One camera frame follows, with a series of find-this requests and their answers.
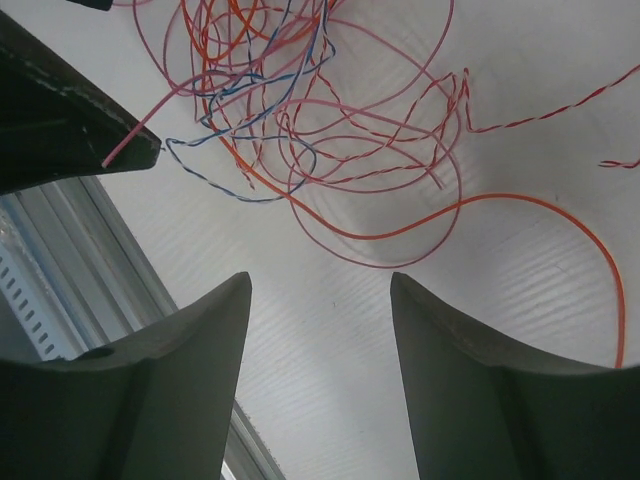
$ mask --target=blue wire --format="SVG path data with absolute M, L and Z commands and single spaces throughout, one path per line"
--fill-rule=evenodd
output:
M 251 136 L 249 136 L 249 137 L 233 137 L 233 138 L 235 138 L 236 140 L 251 140 L 251 139 L 253 139 Z M 272 135 L 272 136 L 262 137 L 261 138 L 261 140 L 277 140 L 277 139 L 286 139 L 286 140 L 290 140 L 290 141 L 299 143 L 304 147 L 305 150 L 308 150 L 309 152 L 311 152 L 311 155 L 313 156 L 313 161 L 312 161 L 312 164 L 311 164 L 311 171 L 310 172 L 313 173 L 313 171 L 316 168 L 317 162 L 318 162 L 318 154 L 313 149 L 313 147 L 311 145 L 309 145 L 307 142 L 305 142 L 303 140 L 290 138 L 290 137 L 288 137 L 286 135 Z M 282 196 L 270 197 L 270 198 L 249 198 L 249 197 L 245 197 L 243 195 L 237 194 L 237 193 L 229 190 L 228 188 L 225 188 L 225 187 L 217 184 L 216 182 L 210 180 L 209 178 L 207 178 L 206 176 L 202 175 L 201 173 L 193 170 L 191 167 L 187 166 L 180 159 L 180 157 L 176 154 L 176 152 L 174 151 L 173 146 L 172 146 L 172 145 L 184 145 L 185 143 L 182 140 L 177 140 L 175 138 L 167 138 L 166 141 L 165 141 L 165 144 L 167 145 L 167 149 L 169 150 L 169 152 L 173 156 L 174 160 L 177 161 L 180 164 L 180 166 L 187 173 L 190 173 L 191 175 L 195 175 L 200 180 L 204 180 L 205 182 L 207 182 L 213 188 L 215 188 L 217 190 L 220 190 L 222 193 L 225 193 L 226 195 L 229 195 L 230 197 L 234 197 L 235 199 L 240 200 L 241 202 L 247 202 L 247 203 L 270 203 L 270 202 L 275 202 L 276 200 L 281 200 L 283 198 Z M 302 187 L 302 185 L 305 183 L 305 180 L 306 179 L 303 178 L 299 183 L 295 184 L 287 193 L 289 195 L 295 193 L 299 188 Z
M 269 38 L 269 40 L 267 41 L 267 46 L 265 47 L 266 51 L 271 44 L 275 41 L 278 33 L 280 32 L 280 29 L 282 28 L 282 26 L 284 25 L 287 16 L 290 13 L 290 9 L 291 9 L 291 3 L 292 0 L 288 0 L 287 2 L 287 7 L 285 9 L 285 12 L 282 16 L 282 19 L 280 21 L 280 24 L 275 28 L 274 32 L 272 33 L 271 37 Z M 234 128 L 226 128 L 226 129 L 222 129 L 222 130 L 217 130 L 214 131 L 212 134 L 207 135 L 205 137 L 201 137 L 198 139 L 194 139 L 194 140 L 189 140 L 189 141 L 185 141 L 185 140 L 180 140 L 180 139 L 175 139 L 175 138 L 167 138 L 165 140 L 165 144 L 167 146 L 167 150 L 171 153 L 171 156 L 174 158 L 175 161 L 178 162 L 178 164 L 180 164 L 180 166 L 189 174 L 194 175 L 195 177 L 199 178 L 200 180 L 203 180 L 205 182 L 207 182 L 207 184 L 209 184 L 211 187 L 221 191 L 222 193 L 229 195 L 241 202 L 247 202 L 247 203 L 271 203 L 277 200 L 281 200 L 283 197 L 282 196 L 277 196 L 277 197 L 268 197 L 268 198 L 249 198 L 249 197 L 245 197 L 243 195 L 240 195 L 238 193 L 235 193 L 231 190 L 229 190 L 228 188 L 225 188 L 221 185 L 219 185 L 218 183 L 210 180 L 209 178 L 207 178 L 206 176 L 202 175 L 201 173 L 193 170 L 191 167 L 187 166 L 179 157 L 179 155 L 176 153 L 176 151 L 174 150 L 174 145 L 175 146 L 185 146 L 185 147 L 199 147 L 201 145 L 203 145 L 204 143 L 208 142 L 211 139 L 214 138 L 218 138 L 221 137 L 223 135 L 228 135 L 228 137 L 234 139 L 234 140 L 260 140 L 260 141 L 265 141 L 265 140 L 275 140 L 275 139 L 285 139 L 288 141 L 292 141 L 292 142 L 296 142 L 299 143 L 300 145 L 302 145 L 304 147 L 305 150 L 311 152 L 312 156 L 313 156 L 313 162 L 311 165 L 311 170 L 310 173 L 313 173 L 316 166 L 317 166 L 317 160 L 318 160 L 318 154 L 315 151 L 315 149 L 308 144 L 307 142 L 300 140 L 300 139 L 296 139 L 296 138 L 291 138 L 289 136 L 286 135 L 272 135 L 272 136 L 266 136 L 266 137 L 259 137 L 259 136 L 255 136 L 255 135 L 237 135 L 236 132 L 240 131 L 240 130 L 245 130 L 250 128 L 252 125 L 254 125 L 255 123 L 257 123 L 260 120 L 265 119 L 268 115 L 270 115 L 271 113 L 273 113 L 273 111 L 275 111 L 281 104 L 283 104 L 286 99 L 291 95 L 291 93 L 293 92 L 293 90 L 295 89 L 299 79 L 303 76 L 309 75 L 310 73 L 313 73 L 315 70 L 317 70 L 318 68 L 320 68 L 324 63 L 326 63 L 328 60 L 330 60 L 331 58 L 333 58 L 336 55 L 336 48 L 333 45 L 333 43 L 328 39 L 327 36 L 327 21 L 328 21 L 328 0 L 323 0 L 323 9 L 322 9 L 322 21 L 318 22 L 318 25 L 315 26 L 315 28 L 313 29 L 313 33 L 312 33 L 312 38 L 311 38 L 311 42 L 310 42 L 310 46 L 307 49 L 307 52 L 305 53 L 304 59 L 303 59 L 303 63 L 301 65 L 300 68 L 297 69 L 296 73 L 287 73 L 287 74 L 283 74 L 280 75 L 279 77 L 276 78 L 266 78 L 263 75 L 259 74 L 259 73 L 255 73 L 251 70 L 249 70 L 248 72 L 246 72 L 243 75 L 238 76 L 238 78 L 236 78 L 231 86 L 227 87 L 227 88 L 222 88 L 217 92 L 211 92 L 211 93 L 195 93 L 196 96 L 201 97 L 201 98 L 207 98 L 208 99 L 208 105 L 209 105 L 209 110 L 210 113 L 203 116 L 202 118 L 199 119 L 199 122 L 205 126 L 207 129 L 209 130 L 213 130 L 213 128 L 211 127 L 211 125 L 209 125 L 207 122 L 207 120 L 213 118 L 214 113 L 216 113 L 214 110 L 214 103 L 220 103 L 225 97 L 229 97 L 229 96 L 233 96 L 241 91 L 243 91 L 246 88 L 250 88 L 250 87 L 255 87 L 256 85 L 272 85 L 275 83 L 279 83 L 279 82 L 288 82 L 289 80 L 291 80 L 291 82 L 289 83 L 289 86 L 287 88 L 287 90 L 285 91 L 285 93 L 278 99 L 276 100 L 272 105 L 270 105 L 269 107 L 265 108 L 260 114 L 256 115 L 255 117 L 253 117 L 251 120 L 245 122 L 244 124 L 241 124 L 239 126 L 236 126 Z M 313 65 L 311 68 L 306 69 L 306 67 L 311 63 L 311 60 L 313 58 L 313 53 L 314 53 L 314 47 L 318 38 L 318 32 L 322 29 L 323 32 L 323 37 L 327 40 L 327 44 L 329 45 L 330 48 L 330 53 L 326 58 L 323 58 L 320 62 L 318 62 L 318 64 Z M 249 59 L 249 65 L 251 65 L 252 62 L 252 58 L 251 58 L 251 36 L 249 35 L 249 33 L 247 32 L 247 37 L 248 37 L 248 44 L 249 44 L 249 48 L 248 48 L 248 59 Z M 210 70 L 207 73 L 212 73 L 212 74 L 220 74 L 220 75 L 225 75 L 227 77 L 230 77 L 230 74 L 224 71 L 219 71 L 219 70 Z M 193 88 L 194 90 L 198 90 L 197 89 L 197 82 L 198 81 L 194 81 L 193 82 Z M 305 184 L 305 179 L 302 179 L 299 183 L 295 184 L 287 193 L 289 195 L 295 193 L 298 189 L 300 189 L 303 185 Z

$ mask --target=red wire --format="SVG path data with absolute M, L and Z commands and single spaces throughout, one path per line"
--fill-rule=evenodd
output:
M 127 138 L 123 140 L 123 142 L 109 155 L 109 157 L 107 157 L 104 165 L 108 165 L 115 155 L 124 148 L 128 141 L 130 141 L 130 139 L 133 138 L 133 136 L 135 136 L 135 134 L 142 128 L 146 121 L 148 121 L 148 119 L 172 96 L 189 95 L 193 96 L 194 101 L 196 101 L 196 94 L 204 94 L 224 88 L 226 85 L 231 84 L 234 79 L 246 75 L 250 70 L 265 78 L 277 78 L 283 72 L 290 72 L 291 69 L 294 69 L 295 71 L 302 68 L 304 63 L 301 62 L 305 61 L 304 57 L 309 48 L 314 49 L 314 54 L 311 60 L 311 64 L 313 66 L 319 65 L 324 58 L 327 58 L 329 52 L 329 43 L 324 37 L 324 34 L 318 35 L 315 45 L 310 43 L 312 38 L 311 34 L 315 31 L 321 21 L 321 0 L 306 0 L 297 11 L 290 12 L 291 16 L 287 17 L 285 22 L 280 26 L 280 30 L 277 32 L 275 39 L 269 43 L 268 49 L 266 46 L 272 35 L 274 35 L 274 31 L 267 31 L 267 25 L 278 24 L 281 22 L 281 16 L 284 14 L 284 10 L 281 7 L 270 7 L 267 5 L 266 0 L 252 0 L 250 6 L 247 7 L 241 7 L 237 0 L 227 0 L 226 2 L 218 0 L 217 3 L 215 0 L 200 0 L 196 9 L 190 13 L 187 8 L 187 1 L 180 0 L 167 28 L 163 46 L 163 59 L 162 63 L 160 63 L 151 52 L 137 19 L 136 6 L 140 6 L 149 1 L 150 0 L 140 0 L 138 2 L 134 2 L 134 19 L 147 52 L 153 58 L 159 71 L 167 79 L 172 91 L 143 119 L 142 122 L 140 122 L 140 125 L 136 127 L 136 129 L 130 132 Z M 300 92 L 300 89 L 303 87 L 303 82 L 301 82 L 300 87 L 295 91 L 296 94 L 294 95 L 294 92 L 292 91 L 288 98 L 285 99 L 284 103 L 282 103 L 269 117 L 271 126 L 276 128 L 277 135 L 279 136 L 277 148 L 280 160 L 282 160 L 289 172 L 287 178 L 279 178 L 276 172 L 272 169 L 270 163 L 267 161 L 267 156 L 265 155 L 263 141 L 259 138 L 251 140 L 250 145 L 252 146 L 255 160 L 249 163 L 240 154 L 238 150 L 239 146 L 235 139 L 230 141 L 225 137 L 219 137 L 222 144 L 233 157 L 239 170 L 249 182 L 250 187 L 255 189 L 254 181 L 257 181 L 259 184 L 262 184 L 277 195 L 286 198 L 291 204 L 293 214 L 300 224 L 300 227 L 309 236 L 309 238 L 321 248 L 343 260 L 373 268 L 400 268 L 417 263 L 418 261 L 426 258 L 439 248 L 450 236 L 458 220 L 460 208 L 480 200 L 511 199 L 524 201 L 558 213 L 577 226 L 589 237 L 591 241 L 596 244 L 611 269 L 617 290 L 618 308 L 618 347 L 615 366 L 621 367 L 624 359 L 626 325 L 624 288 L 615 261 L 604 244 L 578 219 L 559 207 L 534 197 L 511 193 L 491 193 L 476 195 L 464 199 L 462 194 L 461 174 L 452 150 L 457 145 L 463 124 L 467 132 L 480 134 L 492 132 L 498 129 L 516 128 L 534 121 L 542 121 L 552 118 L 572 108 L 578 108 L 593 98 L 596 98 L 611 88 L 619 85 L 627 78 L 638 73 L 640 71 L 640 65 L 632 68 L 614 82 L 594 90 L 590 95 L 580 101 L 556 108 L 547 114 L 515 120 L 500 125 L 475 127 L 472 123 L 472 98 L 470 73 L 468 69 L 465 69 L 462 75 L 448 73 L 441 77 L 435 77 L 429 73 L 430 64 L 444 43 L 452 23 L 454 0 L 449 0 L 449 13 L 439 41 L 429 57 L 423 63 L 411 58 L 401 49 L 395 47 L 375 34 L 372 30 L 353 22 L 336 18 L 334 15 L 335 11 L 337 11 L 344 3 L 345 0 L 331 0 L 329 2 L 331 13 L 329 22 L 335 26 L 335 28 L 348 28 L 353 32 L 364 34 L 368 36 L 372 42 L 376 42 L 380 48 L 386 49 L 387 52 L 392 52 L 393 54 L 400 56 L 416 68 L 415 76 L 409 79 L 405 86 L 397 92 L 379 99 L 365 107 L 356 108 L 343 103 L 338 89 L 332 84 L 331 79 L 327 75 L 323 74 L 323 67 L 317 67 L 312 73 L 304 77 L 304 82 L 306 82 L 306 87 L 303 88 L 304 91 L 302 93 Z M 219 7 L 218 10 L 222 11 L 222 13 L 219 11 L 214 13 L 214 7 Z M 201 62 L 201 73 L 197 75 L 195 74 L 196 67 L 195 63 L 192 61 L 193 77 L 182 83 L 172 80 L 167 62 L 168 44 L 170 42 L 171 35 L 175 31 L 175 18 L 179 12 L 182 12 L 184 28 L 190 38 L 190 48 L 192 49 L 190 52 L 191 58 L 194 58 L 193 52 L 197 52 L 197 60 Z M 262 51 L 260 55 L 255 56 L 255 58 L 249 62 L 246 60 L 247 52 L 252 50 L 254 47 L 256 50 L 262 49 Z M 277 68 L 273 68 L 271 64 L 275 61 L 274 54 L 276 52 L 283 51 L 282 49 L 285 47 L 287 47 L 286 56 L 289 57 L 288 62 Z M 244 57 L 245 60 L 238 61 L 238 58 L 240 57 Z M 421 88 L 421 93 L 415 97 L 415 100 L 407 109 L 402 120 L 385 117 L 374 112 L 374 109 L 377 109 L 377 107 L 390 104 L 401 95 L 407 93 L 411 88 L 416 88 L 419 85 L 419 82 L 424 81 L 425 79 L 428 80 L 428 84 Z M 195 88 L 193 86 L 195 85 L 194 82 L 200 82 L 200 88 Z M 269 104 L 267 96 L 270 88 L 271 87 L 267 87 L 265 84 L 256 84 L 251 88 L 247 88 L 242 92 L 232 95 L 231 98 L 225 98 L 224 100 L 219 101 L 212 109 L 210 109 L 209 103 L 206 99 L 202 98 L 200 102 L 201 107 L 204 110 L 205 115 L 209 116 L 208 122 L 210 128 L 213 131 L 217 131 L 218 126 L 216 125 L 216 122 L 224 124 L 225 129 L 233 129 L 236 125 L 246 124 L 252 118 L 255 118 L 260 111 L 264 111 L 266 105 Z M 318 89 L 324 89 L 324 91 L 328 92 L 333 100 L 328 101 L 322 99 L 322 96 L 318 96 L 316 93 L 319 91 Z M 419 108 L 421 108 L 422 104 L 430 98 L 429 95 L 441 95 L 445 99 L 446 103 L 441 122 L 433 128 L 425 128 L 422 125 L 418 126 L 415 124 L 417 122 L 412 123 L 414 115 Z M 239 102 L 243 102 L 244 105 L 242 108 L 244 112 L 242 115 L 244 115 L 244 118 L 238 117 L 237 109 L 235 109 L 235 111 L 230 109 L 232 105 L 237 105 Z M 305 114 L 303 109 L 306 109 L 306 107 L 309 106 L 314 106 L 314 113 Z M 194 115 L 197 115 L 197 108 L 198 106 L 196 103 Z M 317 117 L 315 112 L 319 111 L 321 108 L 330 108 L 336 111 L 338 113 L 337 119 L 332 120 L 331 122 L 314 130 L 303 131 L 299 126 L 300 120 L 302 118 L 307 118 L 310 115 Z M 266 137 L 269 126 L 270 125 L 267 121 L 262 121 L 260 122 L 259 127 L 257 125 L 252 125 L 249 128 L 249 131 L 252 137 Z M 334 127 L 344 128 L 345 126 L 355 129 L 358 133 L 354 134 L 344 131 L 334 133 L 332 131 Z M 327 147 L 324 147 L 324 145 L 329 144 L 335 145 L 337 141 L 344 139 L 360 141 L 363 145 L 362 150 L 349 156 L 341 156 L 331 153 L 327 150 Z M 299 142 L 306 142 L 313 147 L 318 161 L 321 161 L 324 167 L 323 170 L 319 170 L 319 172 L 322 173 L 314 173 L 312 171 L 308 171 L 308 168 L 305 168 L 301 159 L 305 152 L 299 151 Z M 428 160 L 423 161 L 416 155 L 407 151 L 406 147 L 409 145 L 422 145 L 422 150 L 426 152 L 425 158 Z M 371 158 L 386 154 L 387 152 L 393 152 L 394 154 L 399 155 L 400 158 L 406 160 L 406 163 L 398 163 L 378 169 L 368 167 Z M 313 210 L 304 202 L 289 193 L 293 185 L 302 179 L 314 186 L 361 195 L 400 190 L 402 188 L 407 188 L 410 185 L 414 185 L 416 182 L 426 178 L 430 178 L 438 188 L 443 189 L 444 184 L 437 175 L 437 169 L 441 165 L 444 165 L 445 160 L 449 162 L 455 173 L 457 182 L 457 201 L 445 209 L 439 210 L 409 225 L 405 225 L 389 232 L 361 234 L 346 231 L 327 221 L 319 212 Z M 640 160 L 633 164 L 605 161 L 602 162 L 601 165 L 605 167 L 635 168 L 639 164 Z M 363 173 L 345 175 L 342 171 L 345 170 L 347 165 L 363 165 L 366 167 L 366 171 Z M 390 175 L 396 172 L 411 172 L 414 170 L 416 171 L 415 178 L 412 178 L 411 180 L 405 179 L 396 185 L 389 184 L 384 188 L 372 188 L 362 185 L 363 181 L 372 177 L 385 177 L 388 179 L 390 178 Z M 301 220 L 300 210 L 304 211 L 315 222 L 340 237 L 344 239 L 362 241 L 376 241 L 394 238 L 419 226 L 425 225 L 447 213 L 453 213 L 453 216 L 448 229 L 435 246 L 428 249 L 426 253 L 416 259 L 391 266 L 361 262 L 333 251 L 312 235 Z

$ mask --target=white surface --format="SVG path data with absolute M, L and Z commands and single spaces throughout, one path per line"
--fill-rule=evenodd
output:
M 143 116 L 167 91 L 126 10 L 103 14 L 37 0 L 0 0 L 0 6 L 134 115 Z M 425 58 L 447 2 L 352 0 L 349 8 L 354 21 L 371 22 Z M 478 125 L 541 115 L 640 63 L 639 21 L 634 0 L 462 0 L 433 70 L 471 69 Z M 355 51 L 366 50 L 362 38 L 344 37 Z M 398 66 L 393 57 L 369 52 L 377 71 Z M 389 73 L 364 88 L 360 68 L 341 68 L 341 83 L 355 104 L 358 95 L 383 95 L 385 81 L 392 81 Z M 634 294 L 640 286 L 634 241 L 640 234 L 640 169 L 597 164 L 640 156 L 639 89 L 640 76 L 559 118 L 465 135 L 456 150 L 467 194 L 511 191 L 555 201 L 605 240 L 628 293 L 627 365 L 640 361 L 640 301 Z M 189 113 L 184 103 L 172 102 L 149 126 L 160 137 L 188 136 Z M 207 172 L 242 185 L 222 149 L 212 146 L 201 155 L 197 161 L 207 163 Z M 252 319 L 237 396 L 287 478 L 417 478 L 388 272 L 330 257 L 304 237 L 288 205 L 236 203 L 167 156 L 149 172 L 103 182 L 179 305 L 236 271 L 251 273 Z M 400 198 L 351 220 L 363 233 L 375 233 L 398 216 L 419 218 L 426 203 Z M 426 233 L 370 255 L 403 258 L 424 248 Z M 606 264 L 580 232 L 553 214 L 508 201 L 466 207 L 450 241 L 408 272 L 518 339 L 583 361 L 613 363 L 615 297 Z

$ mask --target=orange wire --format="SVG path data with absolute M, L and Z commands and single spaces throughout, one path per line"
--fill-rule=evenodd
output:
M 208 25 L 211 19 L 211 15 L 213 14 L 214 3 L 215 3 L 215 0 L 211 0 L 207 5 L 207 10 L 206 10 L 207 16 L 206 16 L 205 25 Z M 247 33 L 247 30 L 251 26 L 250 24 L 251 24 L 251 21 L 253 20 L 253 16 L 258 10 L 258 0 L 253 0 L 253 3 L 251 4 L 251 8 L 249 9 L 248 17 L 246 19 L 242 17 L 242 22 L 244 26 L 242 27 L 242 29 L 240 30 L 240 33 L 236 36 L 236 38 L 231 42 L 231 44 L 229 45 L 229 48 L 227 48 L 224 52 L 222 52 L 220 55 L 216 57 L 209 57 L 207 54 L 207 48 L 206 48 L 206 46 L 209 43 L 208 38 L 205 40 L 205 48 L 202 49 L 200 43 L 194 36 L 193 20 L 191 19 L 191 17 L 189 16 L 189 12 L 187 11 L 186 0 L 180 0 L 180 5 L 182 7 L 182 15 L 184 17 L 185 27 L 187 29 L 187 32 L 189 33 L 189 37 L 191 38 L 191 42 L 193 43 L 193 46 L 202 57 L 203 66 L 206 65 L 207 62 L 218 62 L 226 58 L 231 54 L 231 52 L 235 47 L 237 47 L 238 45 L 240 45 L 240 43 L 242 43 L 242 41 L 244 40 L 244 35 Z
M 337 0 L 329 0 L 329 10 L 331 10 L 333 8 L 333 6 L 335 5 Z M 254 33 L 257 37 L 262 38 L 263 40 L 269 40 L 271 37 L 263 34 L 261 31 L 256 30 L 255 28 L 253 28 L 252 25 L 250 25 L 250 20 L 249 19 L 245 19 L 244 16 L 242 15 L 242 9 L 238 6 L 238 0 L 229 0 L 229 5 L 231 7 L 231 10 L 233 11 L 233 13 L 236 15 L 236 17 L 238 17 L 238 19 L 244 23 L 245 25 L 248 26 L 249 30 Z M 281 7 L 273 7 L 271 8 L 271 10 L 273 10 L 274 12 L 284 12 L 284 8 Z M 280 43 L 282 45 L 288 45 L 290 43 L 294 43 L 298 40 L 300 40 L 302 37 L 304 37 L 307 33 L 309 33 L 315 26 L 315 23 L 313 21 L 309 22 L 309 26 L 303 30 L 301 30 L 300 32 L 298 32 L 296 35 L 294 35 L 293 37 L 281 41 Z
M 208 9 L 208 11 L 211 10 L 211 5 L 213 5 L 213 1 L 211 1 L 210 4 L 210 8 Z M 233 4 L 235 2 L 235 0 L 230 0 L 230 4 Z M 251 11 L 249 14 L 248 19 L 246 20 L 246 23 L 244 22 L 244 17 L 242 17 L 241 15 L 238 15 L 236 12 L 236 15 L 241 19 L 241 21 L 243 21 L 243 23 L 245 23 L 245 29 L 243 29 L 243 34 L 246 33 L 247 29 L 250 28 L 249 22 L 250 20 L 253 18 L 253 14 L 255 13 L 255 10 L 257 8 L 257 0 L 254 0 L 253 5 L 251 7 Z M 193 39 L 192 36 L 192 31 L 189 30 L 189 34 L 191 35 L 191 38 Z M 205 48 L 208 45 L 208 37 L 205 39 Z M 234 47 L 234 45 L 232 44 L 229 48 L 229 51 Z M 203 73 L 206 72 L 206 66 L 203 63 Z M 210 113 L 209 111 L 209 106 L 207 104 L 207 102 L 202 99 L 202 105 L 204 110 L 206 111 L 207 114 Z M 213 120 L 211 118 L 209 118 L 209 124 L 211 125 L 211 128 L 216 131 L 217 128 L 215 127 Z M 231 155 L 234 157 L 234 159 L 236 160 L 237 164 L 242 167 L 242 169 L 245 172 L 249 172 L 254 178 L 256 178 L 260 183 L 262 183 L 265 187 L 267 187 L 269 190 L 271 190 L 272 192 L 286 198 L 287 200 L 289 200 L 289 202 L 291 202 L 293 205 L 295 205 L 296 207 L 299 207 L 300 209 L 304 210 L 308 215 L 310 215 L 314 220 L 316 220 L 318 223 L 320 223 L 321 225 L 323 225 L 324 227 L 326 227 L 327 229 L 331 230 L 332 232 L 341 235 L 343 237 L 346 238 L 350 238 L 353 240 L 366 240 L 366 241 L 372 241 L 372 240 L 382 240 L 382 239 L 387 239 L 387 238 L 392 238 L 392 237 L 396 237 L 398 235 L 401 235 L 403 233 L 406 233 L 410 230 L 413 230 L 421 225 L 424 225 L 432 220 L 435 220 L 438 217 L 441 217 L 442 215 L 445 215 L 449 212 L 452 212 L 458 208 L 461 208 L 465 205 L 469 205 L 471 203 L 474 202 L 478 202 L 481 200 L 491 200 L 491 199 L 509 199 L 509 200 L 519 200 L 519 201 L 523 201 L 523 202 L 527 202 L 527 203 L 532 203 L 535 205 L 538 205 L 540 207 L 546 208 L 548 210 L 551 210 L 552 212 L 557 213 L 558 215 L 562 216 L 563 218 L 565 218 L 566 220 L 570 221 L 573 225 L 575 225 L 576 227 L 578 227 L 600 250 L 600 252 L 602 253 L 602 255 L 604 256 L 605 260 L 607 261 L 607 264 L 609 265 L 609 269 L 611 270 L 612 276 L 613 276 L 613 280 L 616 286 L 616 299 L 617 299 L 617 310 L 618 310 L 618 338 L 617 338 L 617 347 L 616 347 L 616 359 L 615 359 L 615 368 L 622 368 L 623 362 L 624 362 L 624 355 L 625 355 L 625 343 L 626 343 L 626 299 L 625 299 L 625 293 L 624 293 L 624 284 L 622 281 L 622 276 L 620 274 L 620 271 L 618 269 L 618 266 L 615 262 L 615 259 L 613 258 L 613 255 L 609 252 L 609 250 L 607 249 L 607 247 L 604 245 L 604 243 L 595 235 L 595 233 L 593 233 L 584 223 L 582 223 L 580 220 L 578 220 L 576 217 L 574 217 L 573 215 L 571 215 L 570 213 L 568 213 L 567 211 L 563 210 L 562 208 L 549 203 L 545 200 L 541 200 L 539 198 L 536 197 L 531 197 L 529 195 L 521 195 L 521 194 L 517 194 L 517 193 L 486 193 L 486 194 L 482 194 L 482 195 L 475 195 L 469 198 L 465 198 L 459 202 L 453 203 L 451 205 L 449 205 L 448 207 L 443 208 L 442 210 L 439 210 L 435 213 L 432 213 L 431 215 L 428 215 L 416 222 L 413 222 L 409 225 L 406 225 L 402 228 L 399 228 L 397 230 L 393 230 L 390 232 L 385 232 L 385 233 L 379 233 L 379 234 L 374 234 L 374 235 L 362 235 L 362 234 L 357 234 L 357 233 L 352 233 L 352 232 L 348 232 L 346 230 L 342 230 L 341 228 L 333 225 L 332 223 L 328 222 L 327 220 L 325 220 L 319 213 L 317 213 L 316 211 L 314 211 L 313 209 L 311 209 L 309 206 L 307 206 L 305 203 L 301 202 L 300 200 L 298 200 L 297 198 L 295 198 L 293 195 L 291 195 L 289 192 L 279 188 L 277 185 L 272 184 L 268 179 L 266 179 L 264 176 L 262 176 L 259 172 L 257 172 L 249 163 L 247 163 L 244 158 L 240 155 L 240 153 L 234 148 L 234 146 L 224 137 L 219 137 L 220 141 L 222 142 L 222 144 L 226 147 L 226 149 L 229 151 L 229 153 L 231 153 Z

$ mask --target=wire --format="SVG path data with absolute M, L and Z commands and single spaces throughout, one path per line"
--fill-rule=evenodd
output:
M 295 9 L 291 0 L 284 6 L 268 5 L 267 0 L 252 0 L 247 6 L 240 6 L 237 0 L 198 0 L 195 8 L 189 8 L 187 0 L 179 0 L 168 22 L 160 59 L 152 52 L 137 10 L 150 1 L 134 0 L 130 6 L 141 41 L 171 90 L 107 156 L 103 166 L 109 165 L 146 122 L 171 98 L 192 97 L 194 120 L 207 128 L 209 133 L 190 140 L 167 138 L 165 141 L 167 151 L 185 171 L 242 202 L 263 204 L 277 200 L 288 201 L 300 227 L 314 243 L 338 258 L 372 268 L 400 268 L 428 257 L 451 235 L 458 221 L 460 209 L 470 203 L 489 199 L 510 199 L 536 204 L 563 216 L 580 228 L 607 260 L 614 277 L 618 299 L 618 347 L 615 366 L 622 366 L 626 322 L 624 288 L 615 261 L 604 244 L 578 219 L 535 197 L 515 193 L 490 193 L 463 198 L 460 166 L 453 150 L 463 130 L 468 134 L 486 134 L 555 117 L 605 94 L 640 72 L 640 65 L 631 68 L 615 81 L 595 89 L 583 99 L 546 114 L 505 124 L 476 127 L 472 122 L 470 71 L 465 68 L 460 75 L 449 72 L 442 76 L 434 76 L 429 71 L 451 28 L 455 0 L 448 0 L 449 9 L 438 41 L 423 61 L 412 58 L 368 26 L 338 18 L 335 13 L 346 0 L 305 0 Z M 167 53 L 171 39 L 177 31 L 179 18 L 182 18 L 183 22 L 181 31 L 185 32 L 189 39 L 188 54 L 191 59 L 190 78 L 185 81 L 174 80 L 170 73 Z M 381 48 L 381 55 L 387 52 L 406 61 L 410 68 L 415 69 L 413 75 L 408 75 L 407 82 L 397 91 L 369 105 L 362 107 L 346 104 L 339 89 L 332 83 L 331 76 L 323 70 L 325 64 L 337 55 L 340 47 L 332 42 L 328 34 L 329 25 L 366 36 Z M 377 113 L 382 111 L 378 107 L 392 105 L 400 97 L 406 98 L 408 95 L 412 96 L 413 101 L 404 115 L 392 118 Z M 426 128 L 423 122 L 414 118 L 419 118 L 418 112 L 424 114 L 426 105 L 430 103 L 433 95 L 444 99 L 444 107 L 441 120 L 433 127 Z M 319 119 L 316 112 L 321 109 L 330 109 L 337 113 L 337 117 L 329 116 L 330 121 L 313 129 L 303 129 L 300 125 L 301 119 L 310 116 Z M 220 185 L 181 159 L 178 152 L 181 148 L 198 148 L 212 140 L 220 141 L 230 153 L 248 186 L 254 191 L 251 196 Z M 349 155 L 332 153 L 329 146 L 341 140 L 350 141 L 355 150 Z M 242 144 L 249 145 L 252 149 L 253 161 L 247 161 L 240 153 Z M 269 144 L 276 145 L 277 156 L 271 155 L 267 158 L 265 151 Z M 422 151 L 422 155 L 415 154 L 418 150 Z M 396 163 L 388 161 L 383 167 L 369 166 L 373 165 L 372 159 L 386 159 L 391 153 L 402 160 Z M 311 161 L 302 162 L 304 155 L 311 155 Z M 283 162 L 288 175 L 278 175 L 278 169 L 272 165 L 276 160 Z M 312 209 L 295 195 L 305 185 L 353 195 L 374 195 L 398 191 L 425 180 L 433 181 L 437 188 L 443 190 L 445 184 L 440 179 L 438 170 L 445 164 L 449 164 L 455 174 L 457 201 L 445 209 L 425 215 L 392 231 L 375 234 L 347 231 L 326 220 L 319 211 Z M 363 167 L 354 173 L 355 165 Z M 633 163 L 606 160 L 600 164 L 607 168 L 626 169 L 638 165 L 640 160 Z M 389 180 L 400 172 L 413 176 L 409 179 L 403 177 L 395 183 Z M 366 183 L 375 177 L 385 179 L 385 186 L 372 187 Z M 256 186 L 266 188 L 273 196 L 260 196 L 256 192 Z M 301 211 L 340 238 L 355 241 L 395 238 L 445 214 L 453 215 L 442 238 L 424 254 L 399 265 L 375 265 L 348 258 L 321 243 L 302 222 Z

